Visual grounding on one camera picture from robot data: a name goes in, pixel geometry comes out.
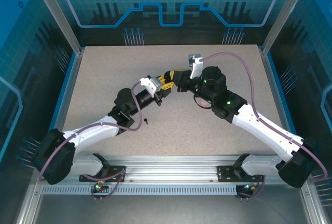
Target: small black object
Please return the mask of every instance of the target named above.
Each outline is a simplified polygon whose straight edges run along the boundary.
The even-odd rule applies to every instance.
[[[91,192],[93,194],[104,193],[108,188],[109,188],[109,186],[107,186],[107,185],[100,185],[100,184],[97,183],[97,184],[93,185],[93,188],[91,189]]]
[[[109,177],[109,176],[112,176],[112,175],[115,175],[117,173],[119,173],[120,171],[125,171],[126,172],[126,167],[125,166],[103,166],[103,168],[99,171],[98,174],[96,174],[95,176],[93,176],[94,178],[96,179],[103,179],[103,178],[106,178],[106,177]],[[118,175],[116,177],[113,177],[112,179],[109,179],[109,180],[106,180],[105,182],[113,182],[113,181],[119,181],[120,180],[120,177],[122,176],[122,180],[120,181],[121,183],[125,181],[125,174],[124,175]],[[95,182],[95,180],[90,180],[88,178],[86,178],[85,176],[83,175],[80,175],[79,176],[79,181],[82,182],[82,183],[92,183],[92,182]]]
[[[245,173],[242,179],[238,178],[234,173],[233,166],[217,166],[218,182],[219,183],[255,183],[257,176],[249,176]],[[259,176],[259,181],[263,181],[263,176]]]
[[[127,115],[122,114],[120,109],[118,109],[116,106],[113,107],[112,111],[110,111],[107,115],[110,117],[113,117],[116,120],[117,124],[122,127],[129,128],[135,122],[131,117],[128,117]],[[125,131],[126,131],[125,129],[120,128],[116,135],[120,135]]]
[[[248,194],[248,195],[250,195],[250,197],[252,197],[253,194],[254,194],[254,190],[252,190],[251,188],[246,188],[243,185],[237,185],[236,186],[236,191],[237,191],[236,197],[240,197],[240,198],[243,198],[243,199],[247,199],[249,197],[246,196],[246,195],[243,195],[242,193]]]
[[[241,167],[243,161],[249,156],[249,153],[245,153],[240,155],[240,157],[235,161],[233,164],[234,174],[238,177],[238,179],[243,180],[244,176],[247,174],[244,172],[243,168]]]

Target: speckled tabletop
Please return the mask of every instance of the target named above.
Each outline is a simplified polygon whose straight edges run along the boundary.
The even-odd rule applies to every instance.
[[[188,46],[121,46],[86,47],[78,72],[64,130],[72,130],[97,121],[114,106],[122,88],[131,88],[140,78],[164,72],[188,69],[188,55],[203,57],[230,51],[248,64],[255,86],[258,111],[280,125],[265,69],[256,45],[188,45]],[[204,62],[218,66],[227,77],[229,90],[250,102],[250,84],[243,65],[231,56]],[[148,119],[136,132],[123,133],[102,140],[82,154],[122,156],[238,155],[273,154],[263,142],[246,131],[217,118],[210,110],[199,108],[192,93],[175,90],[161,107],[151,104],[143,109]]]

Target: aluminum frame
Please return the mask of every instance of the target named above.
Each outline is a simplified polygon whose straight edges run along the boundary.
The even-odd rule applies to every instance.
[[[278,110],[281,124],[284,129],[291,131],[291,128],[289,126],[289,123],[287,121],[287,116],[285,109],[282,107],[282,101],[281,97],[275,82],[275,78],[272,72],[271,64],[268,60],[268,54],[264,54],[261,51],[261,58],[263,61],[263,65],[265,68],[265,71],[267,73],[267,77],[270,83],[270,87],[272,90],[273,98],[276,104],[276,108]],[[303,195],[303,201],[307,208],[309,219],[311,223],[318,223],[318,224],[328,224],[328,220],[326,218],[326,215],[323,210],[322,203],[319,200],[319,196],[317,194],[316,187],[313,182],[306,182],[303,187],[301,188],[302,195]]]
[[[278,94],[275,84],[271,83],[274,79],[272,69],[266,56],[262,55],[266,73],[272,92]],[[65,94],[72,94],[76,77],[78,74],[80,61],[73,64],[71,76],[68,80]],[[58,118],[65,118],[68,110],[70,96],[64,96],[61,107],[59,109]],[[277,108],[280,110],[282,106],[278,97],[275,97]],[[283,126],[287,126],[286,117],[282,120]],[[64,119],[56,121],[57,127],[62,127]],[[138,186],[147,188],[157,188],[158,186],[174,186],[174,185],[199,185],[203,188],[220,185],[240,185],[241,183],[219,183],[217,179],[216,166],[233,165],[239,156],[168,156],[168,157],[139,157],[139,156],[116,156],[105,157],[112,165],[125,165],[127,167],[127,175],[125,187],[135,188]],[[46,182],[37,182],[38,171],[35,170],[26,193],[17,224],[32,224],[37,214],[38,205],[40,203],[40,193],[43,187],[50,187]],[[61,182],[61,186],[82,187],[89,183],[78,183],[78,176],[66,178]],[[284,185],[285,182],[277,177],[267,177],[267,185]],[[314,184],[305,184],[301,189],[303,195],[303,203],[308,211],[308,219],[311,223],[327,224],[323,207],[320,203]]]
[[[298,0],[286,0],[282,9],[280,10],[269,34],[267,35],[263,46],[262,46],[262,53],[266,55],[270,48],[272,47],[274,41],[276,40],[279,32],[281,31],[282,27],[284,26],[286,20],[288,19],[289,15],[292,13],[296,3]]]
[[[74,86],[75,86],[76,78],[78,75],[79,67],[82,62],[83,54],[84,54],[84,50],[81,49],[80,54],[77,54],[77,55],[75,55],[75,57],[72,58],[72,59],[74,59],[73,66],[70,69],[70,71],[68,71],[70,74],[69,74],[69,78],[67,81],[67,85],[64,90],[63,98],[61,99],[61,102],[57,103],[57,104],[60,104],[60,107],[59,107],[59,111],[57,113],[55,113],[55,114],[57,114],[57,116],[53,116],[53,118],[55,118],[55,122],[52,123],[50,126],[50,128],[52,128],[52,129],[57,128],[59,130],[63,130],[65,119],[66,119],[67,112],[69,109],[69,104],[71,102],[71,98],[73,95]]]
[[[57,0],[44,0],[44,2],[57,22],[58,26],[60,27],[63,35],[67,39],[70,47],[76,54],[79,55],[81,53],[81,45],[79,44]]]

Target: blue wall panel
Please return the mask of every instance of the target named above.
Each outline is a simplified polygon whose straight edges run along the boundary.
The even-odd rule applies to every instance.
[[[32,173],[26,141],[48,131],[72,50],[43,0],[1,0],[0,12],[0,223],[15,223]]]
[[[262,44],[285,2],[285,0],[58,1],[82,45],[143,44],[135,41],[134,33],[126,33],[126,28],[135,30],[139,28],[140,34],[144,33],[144,44],[148,45]],[[236,35],[237,38],[230,41],[229,33]]]

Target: enclosure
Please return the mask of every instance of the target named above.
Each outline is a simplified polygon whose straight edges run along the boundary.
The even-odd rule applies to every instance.
[[[49,130],[99,120],[140,78],[188,69],[190,54],[232,52],[252,73],[259,112],[315,139],[330,174],[332,0],[2,0],[0,10],[1,223],[331,223],[331,177],[295,189],[267,176],[257,200],[236,198],[239,184],[219,182],[217,167],[275,152],[176,90],[142,111],[139,131],[80,153],[127,168],[103,202],[79,176],[38,181],[30,158]],[[251,101],[239,61],[204,66]]]

